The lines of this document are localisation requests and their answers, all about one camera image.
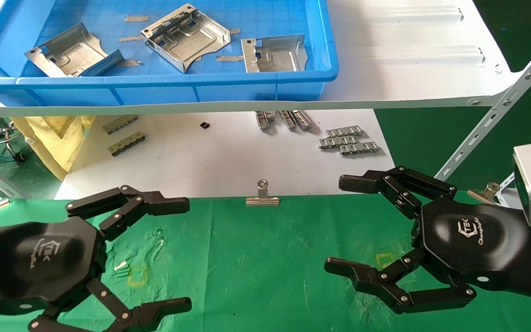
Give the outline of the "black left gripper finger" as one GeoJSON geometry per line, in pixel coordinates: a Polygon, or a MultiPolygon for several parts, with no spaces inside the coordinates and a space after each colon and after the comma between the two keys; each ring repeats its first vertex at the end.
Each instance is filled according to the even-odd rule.
{"type": "Polygon", "coordinates": [[[190,202],[186,197],[166,198],[160,191],[143,192],[123,185],[70,202],[66,210],[68,217],[84,220],[112,212],[99,224],[99,232],[104,240],[114,241],[143,216],[187,213],[190,202]]]}
{"type": "MultiPolygon", "coordinates": [[[[86,284],[90,292],[114,315],[115,320],[106,332],[154,332],[161,320],[169,315],[185,313],[192,309],[188,297],[143,303],[128,309],[98,278],[86,284]]],[[[58,322],[61,308],[49,305],[28,326],[30,332],[86,332],[86,329],[58,322]]]]}

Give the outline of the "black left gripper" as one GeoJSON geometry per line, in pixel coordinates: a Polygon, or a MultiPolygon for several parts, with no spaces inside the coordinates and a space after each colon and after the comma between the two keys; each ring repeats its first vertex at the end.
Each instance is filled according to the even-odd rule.
{"type": "Polygon", "coordinates": [[[86,284],[101,277],[106,259],[99,231],[80,217],[0,226],[0,315],[75,308],[90,296],[86,284]]]}

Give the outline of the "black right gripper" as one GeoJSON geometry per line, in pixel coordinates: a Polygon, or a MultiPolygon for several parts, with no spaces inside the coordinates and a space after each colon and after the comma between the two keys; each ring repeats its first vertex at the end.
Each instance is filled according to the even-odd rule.
{"type": "Polygon", "coordinates": [[[421,249],[378,270],[329,257],[327,273],[348,278],[356,292],[376,296],[394,313],[463,308],[485,290],[531,292],[531,229],[520,210],[456,202],[457,188],[404,166],[342,175],[341,191],[382,194],[409,220],[419,217],[421,249]],[[422,206],[415,194],[435,200],[422,206]],[[406,292],[398,282],[422,266],[448,288],[406,292]]]}

